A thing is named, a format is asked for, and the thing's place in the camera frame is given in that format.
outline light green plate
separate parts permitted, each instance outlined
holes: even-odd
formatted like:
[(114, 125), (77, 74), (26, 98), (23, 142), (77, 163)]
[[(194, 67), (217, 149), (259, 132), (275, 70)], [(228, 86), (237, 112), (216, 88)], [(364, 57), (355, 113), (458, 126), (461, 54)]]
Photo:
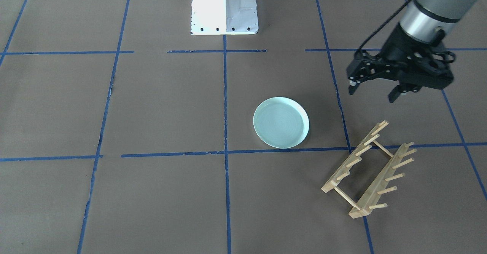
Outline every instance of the light green plate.
[(263, 101), (254, 113), (254, 129), (264, 143), (275, 148), (292, 148), (309, 131), (309, 119), (295, 101), (274, 97)]

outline brown floor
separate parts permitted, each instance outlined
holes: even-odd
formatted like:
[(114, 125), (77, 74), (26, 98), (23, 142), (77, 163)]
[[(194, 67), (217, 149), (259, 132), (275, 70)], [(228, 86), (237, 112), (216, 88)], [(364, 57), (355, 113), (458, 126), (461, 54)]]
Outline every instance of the brown floor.
[[(347, 92), (403, 2), (257, 0), (258, 34), (196, 37), (191, 0), (0, 0), (0, 253), (485, 253), (487, 0), (445, 39), (444, 92)], [(309, 115), (292, 150), (253, 130), (273, 96)], [(388, 208), (351, 219), (320, 188), (384, 119), (382, 144), (418, 152)], [(352, 197), (387, 161), (363, 158)]]

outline black cable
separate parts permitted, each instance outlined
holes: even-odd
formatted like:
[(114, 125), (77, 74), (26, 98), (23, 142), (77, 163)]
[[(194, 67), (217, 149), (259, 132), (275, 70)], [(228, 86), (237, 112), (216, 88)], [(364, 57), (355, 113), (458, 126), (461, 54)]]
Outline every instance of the black cable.
[(398, 10), (396, 10), (396, 12), (394, 12), (394, 14), (391, 15), (391, 17), (389, 17), (384, 23), (382, 23), (382, 25), (378, 29), (376, 29), (374, 33), (372, 33), (367, 39), (365, 39), (365, 41), (358, 47), (357, 52), (360, 52), (362, 54), (362, 48), (364, 47), (364, 45), (370, 39), (372, 39), (372, 37), (374, 37), (379, 31), (381, 31), (381, 29), (384, 28), (395, 16), (397, 16), (411, 1), (412, 0), (407, 0)]

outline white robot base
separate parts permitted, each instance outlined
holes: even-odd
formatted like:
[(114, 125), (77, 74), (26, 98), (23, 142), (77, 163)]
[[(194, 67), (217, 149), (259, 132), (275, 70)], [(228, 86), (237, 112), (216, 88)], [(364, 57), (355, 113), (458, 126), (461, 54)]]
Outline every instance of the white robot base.
[(191, 34), (247, 35), (259, 30), (256, 0), (193, 0)]

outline blue tape line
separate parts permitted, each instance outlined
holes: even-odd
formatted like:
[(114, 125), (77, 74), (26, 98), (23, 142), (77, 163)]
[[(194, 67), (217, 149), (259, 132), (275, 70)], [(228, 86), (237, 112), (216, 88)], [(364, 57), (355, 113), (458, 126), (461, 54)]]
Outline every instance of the blue tape line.
[(345, 115), (343, 113), (343, 107), (341, 106), (340, 93), (338, 91), (338, 84), (336, 84), (336, 77), (335, 77), (334, 68), (333, 68), (332, 56), (330, 53), (330, 46), (328, 45), (328, 39), (326, 37), (325, 23), (323, 22), (323, 16), (321, 14), (320, 0), (316, 0), (316, 6), (318, 7), (318, 14), (320, 15), (321, 30), (323, 31), (323, 38), (325, 40), (326, 53), (328, 55), (328, 61), (330, 63), (330, 69), (331, 69), (331, 73), (332, 73), (333, 84), (334, 84), (334, 87), (336, 90), (336, 99), (338, 101), (338, 106), (339, 106), (340, 112), (341, 112), (341, 120), (343, 122), (343, 131), (345, 132), (345, 139), (347, 141), (348, 151), (350, 153), (352, 153), (352, 148), (350, 147), (350, 139), (348, 138), (347, 124), (345, 122)]
[[(357, 49), (328, 49), (329, 51), (356, 51)], [(380, 51), (380, 49), (372, 48), (372, 49), (364, 49), (367, 51)], [(450, 51), (484, 51), (487, 48), (449, 48)], [(306, 52), (323, 52), (327, 51), (327, 49), (305, 49)]]
[(91, 178), (91, 183), (90, 183), (90, 195), (89, 195), (88, 201), (86, 202), (85, 214), (83, 217), (83, 225), (81, 226), (81, 234), (80, 234), (80, 241), (78, 243), (77, 254), (81, 254), (81, 249), (83, 247), (83, 240), (84, 240), (85, 231), (86, 231), (86, 223), (88, 221), (88, 214), (90, 212), (90, 204), (91, 204), (91, 199), (93, 196), (95, 173), (96, 173), (96, 169), (98, 167), (99, 155), (101, 152), (101, 144), (103, 142), (103, 133), (105, 130), (105, 124), (107, 122), (108, 107), (110, 106), (110, 97), (111, 97), (111, 90), (113, 88), (113, 79), (115, 78), (115, 72), (117, 69), (118, 56), (119, 56), (118, 52), (120, 52), (120, 47), (122, 45), (122, 38), (123, 38), (123, 32), (124, 32), (124, 28), (125, 28), (125, 21), (127, 20), (127, 12), (129, 11), (129, 3), (130, 3), (130, 0), (127, 0), (127, 2), (125, 4), (124, 16), (123, 16), (123, 20), (122, 20), (122, 27), (120, 28), (120, 36), (118, 37), (117, 53), (115, 54), (115, 61), (113, 62), (113, 69), (111, 71), (110, 86), (108, 87), (107, 101), (105, 103), (105, 111), (103, 113), (103, 121), (101, 123), (101, 129), (100, 129), (100, 139), (98, 142), (98, 147), (96, 148), (96, 158), (94, 159), (94, 164), (93, 164), (93, 172), (92, 172), (92, 178)]
[(227, 83), (226, 83), (226, 35), (223, 35), (223, 96), (224, 96), (224, 140), (225, 140), (225, 191), (226, 191), (226, 248), (228, 254), (232, 253), (232, 235), (230, 228), (230, 182), (228, 177), (228, 119), (227, 119)]
[(25, 6), (27, 4), (28, 0), (24, 0), (24, 3), (22, 4), (21, 11), (19, 11), (19, 15), (17, 16), (17, 20), (15, 20), (14, 27), (12, 28), (12, 31), (10, 32), (10, 36), (8, 37), (7, 44), (5, 45), (5, 48), (3, 49), (3, 54), (0, 58), (0, 66), (2, 66), (3, 59), (5, 58), (5, 53), (7, 53), (8, 47), (10, 46), (10, 43), (12, 42), (12, 38), (14, 37), (15, 30), (17, 29), (17, 25), (19, 24), (19, 21), (21, 20), (22, 13), (24, 13)]
[(171, 50), (167, 53), (223, 53), (223, 50)]
[(227, 50), (227, 53), (267, 52), (267, 49)]
[[(487, 146), (487, 142), (466, 143), (468, 146)], [(445, 143), (445, 144), (419, 144), (412, 145), (414, 148), (439, 148), (439, 147), (460, 147), (463, 143)], [(386, 145), (387, 149), (398, 149), (398, 145)], [(228, 150), (228, 154), (249, 154), (249, 153), (281, 153), (281, 152), (320, 152), (320, 151), (340, 151), (348, 150), (348, 147), (323, 147), (323, 148), (294, 148), (294, 149), (250, 149), (250, 150)], [(170, 156), (192, 156), (192, 155), (221, 155), (225, 154), (224, 150), (220, 151), (197, 151), (197, 152), (169, 152), (169, 153), (134, 153), (123, 154), (122, 158), (134, 157), (170, 157)]]
[(367, 241), (369, 242), (370, 254), (374, 254), (374, 246), (372, 245), (372, 237), (370, 236), (369, 223), (367, 222), (367, 216), (362, 217), (364, 219), (365, 233), (367, 234)]
[(443, 94), (443, 98), (445, 98), (445, 101), (448, 106), (448, 110), (450, 111), (450, 115), (452, 115), (452, 118), (455, 123), (455, 127), (458, 131), (458, 135), (460, 136), (460, 139), (462, 140), (463, 147), (465, 149), (466, 155), (468, 156), (468, 160), (470, 161), (470, 165), (472, 165), (473, 171), (475, 172), (475, 176), (477, 177), (477, 181), (479, 182), (480, 188), (482, 189), (482, 192), (484, 193), (484, 197), (487, 200), (487, 192), (485, 191), (485, 186), (484, 183), (482, 182), (482, 178), (480, 178), (479, 172), (477, 171), (477, 167), (475, 166), (475, 163), (473, 162), (472, 156), (470, 154), (470, 150), (468, 150), (468, 145), (465, 143), (465, 139), (463, 137), (462, 131), (460, 130), (460, 126), (458, 125), (457, 119), (455, 117), (454, 111), (452, 109), (452, 105), (450, 105), (450, 101), (448, 100), (447, 94), (445, 91), (442, 89), (441, 90)]
[(487, 50), (487, 48), (452, 48), (448, 49), (451, 51), (481, 51), (481, 50)]
[[(32, 52), (6, 52), (5, 55), (57, 55), (57, 54), (115, 54), (117, 51), (32, 51)], [(119, 51), (120, 54), (134, 53), (134, 51)]]
[(228, 154), (244, 153), (280, 153), (280, 152), (313, 152), (313, 151), (336, 151), (348, 150), (348, 147), (327, 147), (327, 148), (295, 148), (295, 149), (256, 149), (256, 150), (230, 150)]
[(465, 143), (467, 146), (487, 146), (487, 142), (482, 143)]
[[(323, 52), (323, 51), (356, 51), (357, 49), (305, 49), (305, 52)], [(380, 51), (380, 49), (363, 49), (367, 51)]]
[[(266, 49), (226, 50), (226, 53), (267, 52)], [(224, 53), (223, 50), (171, 50), (167, 53)]]
[(217, 155), (224, 154), (224, 151), (198, 151), (198, 152), (171, 152), (171, 153), (139, 153), (139, 154), (122, 154), (122, 158), (136, 157), (169, 157), (169, 156), (193, 156), (193, 155)]
[(95, 159), (96, 155), (84, 156), (54, 156), (54, 157), (18, 157), (18, 158), (0, 158), (0, 162), (19, 162), (19, 161), (54, 161), (54, 160), (72, 160), (72, 159)]

